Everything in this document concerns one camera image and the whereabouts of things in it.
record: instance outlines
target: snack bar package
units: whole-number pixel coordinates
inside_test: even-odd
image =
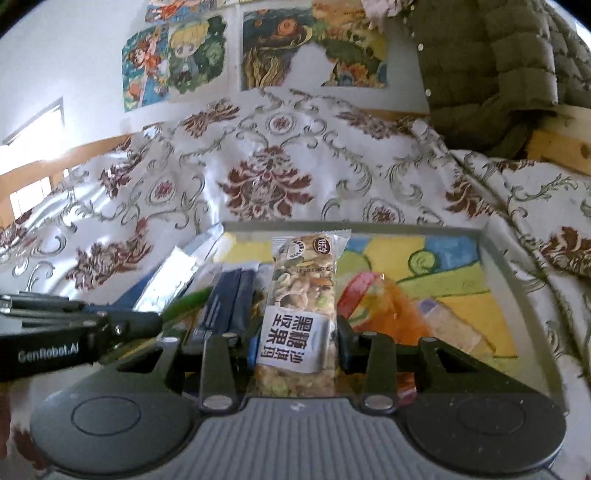
[[[273,240],[255,367],[255,394],[332,397],[336,378],[336,263],[350,231]]]

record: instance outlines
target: anime drawing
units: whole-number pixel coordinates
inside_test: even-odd
[[[315,1],[314,41],[335,64],[326,86],[383,88],[387,85],[386,38],[369,29],[357,0]]]
[[[226,23],[220,15],[180,25],[170,34],[169,85],[181,94],[221,75],[226,57]]]
[[[257,10],[244,15],[242,89],[278,86],[298,49],[312,39],[310,9]]]
[[[181,22],[216,8],[216,0],[149,0],[146,22]]]
[[[168,98],[168,28],[136,33],[123,48],[125,111]]]

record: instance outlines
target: bed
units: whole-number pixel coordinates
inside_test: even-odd
[[[486,227],[524,285],[560,370],[568,432],[553,471],[585,480],[590,194],[588,177],[551,163],[450,151],[423,119],[384,121],[330,96],[252,90],[153,125],[73,170],[1,233],[0,286],[113,302],[172,247],[218,221]],[[26,430],[27,414],[50,393],[35,382],[55,390],[72,381],[52,383],[63,374],[55,375],[12,386],[26,398],[18,408],[13,401],[13,425],[19,418]],[[24,466],[9,469],[22,460],[14,442],[13,433],[0,473],[26,478]]]

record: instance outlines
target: plastic wrapper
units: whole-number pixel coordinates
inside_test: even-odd
[[[383,274],[360,273],[346,286],[339,300],[339,315],[349,319],[355,332],[379,332],[396,343],[418,345],[421,337],[432,335],[431,327],[396,282]],[[359,392],[362,375],[351,375],[349,386]],[[398,397],[407,404],[416,397],[413,374],[399,373]]]
[[[273,240],[275,257],[255,367],[255,394],[332,397],[336,263],[350,231]]]
[[[186,247],[175,247],[146,285],[134,310],[162,313],[186,291],[197,270],[212,256],[222,234],[223,226],[217,223]]]

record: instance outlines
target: window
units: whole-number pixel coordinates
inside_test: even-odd
[[[37,160],[52,160],[64,150],[64,109],[62,99],[45,108],[4,142],[1,172],[14,170]],[[51,193],[49,178],[37,181],[10,195],[15,218]]]
[[[583,39],[583,41],[587,44],[589,48],[591,48],[591,32],[587,30],[584,26],[582,26],[579,22],[577,24],[577,33],[579,37]]]

